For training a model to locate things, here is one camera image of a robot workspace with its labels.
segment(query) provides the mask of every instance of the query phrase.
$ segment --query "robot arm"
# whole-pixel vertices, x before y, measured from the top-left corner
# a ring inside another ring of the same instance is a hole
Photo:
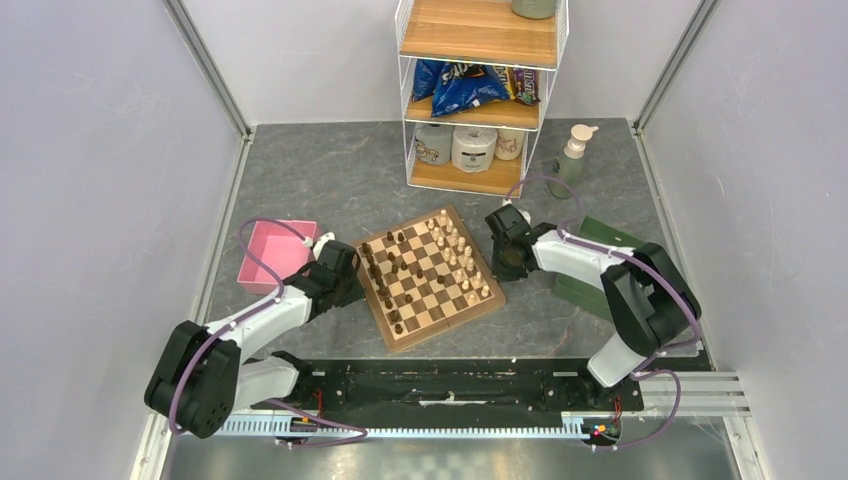
[[[275,354],[257,362],[251,362],[250,357],[288,330],[333,307],[364,297],[356,276],[359,256],[353,247],[328,235],[313,249],[317,260],[285,279],[282,296],[276,290],[205,326],[188,321],[178,325],[159,359],[144,402],[167,416],[189,360],[227,325],[231,328],[213,341],[191,372],[180,396],[177,423],[197,437],[206,438],[223,425],[232,411],[291,394],[298,375],[308,366],[288,354],[281,354],[282,358]]]
[[[698,301],[659,245],[649,243],[632,249],[585,239],[566,242],[552,224],[531,228],[511,204],[486,217],[486,223],[494,240],[492,273],[498,280],[515,281],[544,270],[569,275],[605,293],[616,333],[588,362],[589,373],[603,388],[618,384],[689,326],[668,292],[610,251],[631,255],[649,265],[674,287],[696,318],[701,315]]]

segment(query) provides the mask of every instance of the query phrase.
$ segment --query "green box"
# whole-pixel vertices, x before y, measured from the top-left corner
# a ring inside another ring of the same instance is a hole
[[[577,235],[586,240],[615,247],[639,248],[645,244],[643,240],[616,230],[589,216],[583,219]],[[592,285],[561,273],[556,276],[552,290],[557,297],[601,318],[612,321],[612,314],[607,304],[606,295],[604,295],[603,291],[598,290]]]

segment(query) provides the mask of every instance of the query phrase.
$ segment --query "white wall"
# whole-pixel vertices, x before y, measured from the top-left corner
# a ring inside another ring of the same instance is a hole
[[[185,0],[248,121],[400,118],[396,0]],[[698,0],[571,0],[553,118],[633,119]]]
[[[775,478],[843,478],[848,4],[720,2],[647,130]]]
[[[4,2],[0,477],[126,478],[238,138],[161,2]]]

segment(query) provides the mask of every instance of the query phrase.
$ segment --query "snack bag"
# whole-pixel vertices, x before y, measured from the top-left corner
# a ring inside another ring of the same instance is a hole
[[[498,80],[501,81],[507,93],[509,93],[509,99],[515,100],[515,87],[512,82],[512,68],[504,67],[503,65],[494,65],[492,66],[492,70],[495,71],[495,75],[498,76]]]
[[[509,100],[509,92],[492,67],[445,63],[433,94],[434,117],[463,112],[492,100]]]
[[[539,77],[535,70],[512,68],[512,87],[515,101],[532,106],[539,103]]]
[[[439,60],[415,61],[415,77],[412,79],[413,102],[417,102],[433,94],[444,63]]]

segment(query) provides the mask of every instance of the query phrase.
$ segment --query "wooden shelf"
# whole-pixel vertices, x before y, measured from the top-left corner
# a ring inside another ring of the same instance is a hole
[[[519,180],[521,180],[521,157],[514,160],[501,160],[495,157],[492,160],[492,166],[485,172],[479,173],[465,173],[450,162],[444,165],[430,165],[416,160],[409,183],[419,187],[506,195]],[[519,188],[512,195],[518,197],[520,194]]]
[[[400,54],[555,69],[556,16],[520,17],[509,0],[415,0]]]
[[[539,129],[539,104],[532,107],[513,101],[493,101],[461,113],[433,118],[433,97],[417,102],[410,100],[406,109],[406,120],[425,123],[449,123],[510,127],[522,130]]]

